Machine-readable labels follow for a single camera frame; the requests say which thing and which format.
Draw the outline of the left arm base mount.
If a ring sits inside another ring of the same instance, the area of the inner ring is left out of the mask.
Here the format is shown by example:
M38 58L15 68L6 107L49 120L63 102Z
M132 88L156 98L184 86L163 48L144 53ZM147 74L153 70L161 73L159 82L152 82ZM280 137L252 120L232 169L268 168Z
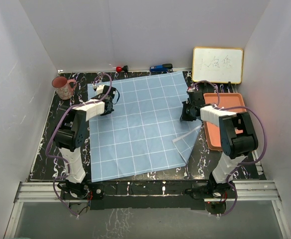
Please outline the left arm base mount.
M66 179L65 182L59 182L57 187L77 199L101 200L104 198L104 186L89 180L73 183Z

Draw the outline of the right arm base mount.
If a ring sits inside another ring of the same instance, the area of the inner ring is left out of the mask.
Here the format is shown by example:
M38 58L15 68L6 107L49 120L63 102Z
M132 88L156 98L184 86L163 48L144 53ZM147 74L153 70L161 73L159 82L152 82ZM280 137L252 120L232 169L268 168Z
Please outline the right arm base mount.
M193 199L221 199L231 189L228 184L210 186L207 183L193 183L190 188L185 189L184 194Z

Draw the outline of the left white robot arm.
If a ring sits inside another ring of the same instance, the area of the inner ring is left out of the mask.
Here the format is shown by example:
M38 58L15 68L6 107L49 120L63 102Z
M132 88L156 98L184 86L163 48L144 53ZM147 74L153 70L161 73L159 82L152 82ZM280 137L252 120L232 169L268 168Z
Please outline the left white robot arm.
M115 96L120 96L115 87L108 85L93 86L93 89L96 93L94 97L66 110L53 138L66 168L65 182L59 183L58 188L79 199L86 197L89 192L81 160L81 147L88 138L88 122L94 117L111 114L114 111L113 100Z

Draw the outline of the orange plastic tray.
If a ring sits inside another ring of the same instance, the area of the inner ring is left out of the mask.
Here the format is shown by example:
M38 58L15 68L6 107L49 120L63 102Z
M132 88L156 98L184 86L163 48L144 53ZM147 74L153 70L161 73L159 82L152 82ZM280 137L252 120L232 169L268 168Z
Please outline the orange plastic tray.
M220 93L219 107L230 108L237 106L245 106L243 98L239 93ZM217 93L204 93L204 100L206 104L217 103ZM220 130L219 127L209 122L203 122L207 145L210 150L221 151Z

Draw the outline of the blue checked tablecloth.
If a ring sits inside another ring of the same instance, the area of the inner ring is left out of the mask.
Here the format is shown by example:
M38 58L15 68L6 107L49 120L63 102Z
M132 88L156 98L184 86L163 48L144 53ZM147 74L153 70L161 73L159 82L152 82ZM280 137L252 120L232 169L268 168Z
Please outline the blue checked tablecloth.
M93 182L185 166L201 124L180 121L181 72L118 80L113 112L89 122Z

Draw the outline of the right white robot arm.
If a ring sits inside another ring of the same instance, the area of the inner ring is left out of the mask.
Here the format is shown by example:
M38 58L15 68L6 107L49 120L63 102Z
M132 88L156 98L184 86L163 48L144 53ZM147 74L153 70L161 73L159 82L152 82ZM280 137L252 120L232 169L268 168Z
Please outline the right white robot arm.
M189 193L206 194L215 198L228 191L232 184L232 174L258 148L258 139L248 112L233 112L207 104L201 91L187 90L188 98L183 101L180 120L200 119L209 122L220 130L221 158L211 172L208 181L202 186L194 186Z

